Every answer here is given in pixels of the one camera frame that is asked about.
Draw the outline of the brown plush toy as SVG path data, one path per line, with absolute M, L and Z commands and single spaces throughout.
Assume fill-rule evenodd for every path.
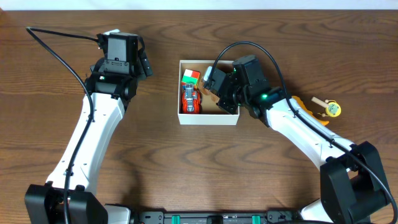
M 200 83 L 198 84 L 198 89 L 201 92 L 201 94 L 203 96 L 209 96 L 210 99 L 215 103 L 219 102 L 219 100 L 220 100 L 219 96 L 212 93 L 210 90 L 207 90 L 204 86 L 205 86 L 205 84 L 202 81 L 200 81 Z

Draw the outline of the white cardboard box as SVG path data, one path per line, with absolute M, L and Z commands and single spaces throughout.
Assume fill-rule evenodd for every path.
M 240 109 L 236 110 L 235 114 L 228 114 L 220 109 L 209 96 L 201 94 L 201 110 L 199 114 L 184 114 L 182 113 L 182 93 L 183 87 L 181 80 L 185 69 L 195 70 L 200 72 L 200 81 L 205 73 L 205 70 L 212 66 L 213 60 L 181 60 L 179 61 L 179 75 L 178 75 L 178 103 L 177 115 L 181 125 L 236 125 L 240 115 Z

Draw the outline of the red toy car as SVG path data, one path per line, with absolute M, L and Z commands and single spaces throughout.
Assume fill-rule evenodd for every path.
M 201 110 L 201 94 L 194 85 L 187 83 L 182 93 L 182 113 L 199 114 Z

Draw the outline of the multicoloured puzzle cube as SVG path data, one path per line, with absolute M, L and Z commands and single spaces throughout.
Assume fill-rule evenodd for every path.
M 200 72 L 195 70 L 185 69 L 182 76 L 181 85 L 183 86 L 183 88 L 185 88 L 187 84 L 192 84 L 194 88 L 198 88 L 199 79 L 200 79 Z

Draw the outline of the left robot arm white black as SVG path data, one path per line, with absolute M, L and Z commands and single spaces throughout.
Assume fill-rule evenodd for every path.
M 153 74 L 141 36 L 111 30 L 93 41 L 104 56 L 82 80 L 74 69 L 36 36 L 28 33 L 78 80 L 83 107 L 68 146 L 43 185 L 32 184 L 24 201 L 31 223 L 138 223 L 126 205 L 103 205 L 96 198 L 98 176 L 110 139 L 123 119 L 138 83 Z

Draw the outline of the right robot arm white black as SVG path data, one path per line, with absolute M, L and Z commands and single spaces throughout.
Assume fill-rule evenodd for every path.
M 355 144 L 320 124 L 284 87 L 272 87 L 254 55 L 243 56 L 225 73 L 207 68 L 204 87 L 217 105 L 234 114 L 244 106 L 250 115 L 297 146 L 320 172 L 320 199 L 299 211 L 301 223 L 366 223 L 374 212 L 397 204 L 389 189 L 378 150 Z

